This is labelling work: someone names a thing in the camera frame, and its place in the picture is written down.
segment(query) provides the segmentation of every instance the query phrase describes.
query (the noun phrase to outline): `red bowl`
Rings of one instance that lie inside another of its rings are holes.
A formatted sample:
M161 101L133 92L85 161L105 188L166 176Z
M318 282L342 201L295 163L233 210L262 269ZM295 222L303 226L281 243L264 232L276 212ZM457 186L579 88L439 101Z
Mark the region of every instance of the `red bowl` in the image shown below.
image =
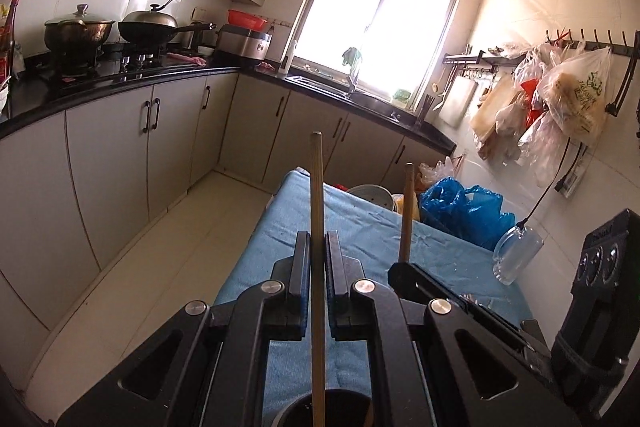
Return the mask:
M256 17L250 13L239 12L238 10L229 10L228 20L229 24L232 24L233 26L240 26L241 28L247 28L248 30L253 30L255 32L262 31L262 28L264 28L265 24L268 22L267 19Z

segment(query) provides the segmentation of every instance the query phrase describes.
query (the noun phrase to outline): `window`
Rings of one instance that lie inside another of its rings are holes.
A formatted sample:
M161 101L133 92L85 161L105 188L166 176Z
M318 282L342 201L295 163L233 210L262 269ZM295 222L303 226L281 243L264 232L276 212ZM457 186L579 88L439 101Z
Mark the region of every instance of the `window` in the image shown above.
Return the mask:
M362 54L358 87L391 98L399 89L423 91L424 79L455 0L310 0L296 32L295 62L338 80L350 65L342 54Z

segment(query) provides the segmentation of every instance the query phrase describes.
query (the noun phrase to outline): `sink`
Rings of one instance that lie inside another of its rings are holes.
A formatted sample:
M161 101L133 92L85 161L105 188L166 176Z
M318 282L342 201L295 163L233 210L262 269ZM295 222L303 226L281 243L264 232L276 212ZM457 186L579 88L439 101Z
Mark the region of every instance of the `sink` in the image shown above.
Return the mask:
M303 84L304 86L313 87L314 89L319 89L324 92L329 92L336 96L347 96L347 93L344 90L339 89L338 87L329 86L324 82L319 82L317 80L311 80L310 78L305 78L304 76L296 75L296 76L288 76L287 80L291 80L292 82L297 82L299 84Z
M365 107L373 112L381 114L382 116L398 121L398 117L395 115L396 109L384 100L380 100L379 98L362 91L352 92L349 99L355 105Z

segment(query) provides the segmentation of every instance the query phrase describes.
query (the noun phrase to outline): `black countertop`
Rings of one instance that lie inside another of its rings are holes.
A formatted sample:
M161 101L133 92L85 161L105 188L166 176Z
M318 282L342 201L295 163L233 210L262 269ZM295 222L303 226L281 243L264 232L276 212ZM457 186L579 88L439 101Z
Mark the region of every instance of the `black countertop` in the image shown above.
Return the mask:
M344 108L350 113L421 142L441 154L451 155L456 148L456 144L452 140L427 122L423 122L418 130L414 130L415 117L412 114L394 110L400 115L400 121L387 118L368 108L356 105L344 96L289 80L282 74L262 68L257 70L229 68L217 66L211 61L206 66L178 65L170 59L165 59L161 67L127 74L118 73L118 68L119 61L117 60L103 61L98 67L97 78L69 84L63 84L59 80L51 80L47 70L27 71L20 80L12 81L10 86L7 106L0 114L0 139L62 110L111 94L179 80L180 78L239 72ZM292 70L287 76L294 74L305 76L305 71Z

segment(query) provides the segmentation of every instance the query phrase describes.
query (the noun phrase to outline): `tile floor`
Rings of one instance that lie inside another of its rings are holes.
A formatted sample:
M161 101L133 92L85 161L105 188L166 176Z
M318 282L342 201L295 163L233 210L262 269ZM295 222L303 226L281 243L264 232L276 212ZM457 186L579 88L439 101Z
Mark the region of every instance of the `tile floor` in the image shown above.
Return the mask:
M56 421L184 304L213 302L270 194L212 172L113 267L38 365L26 402Z

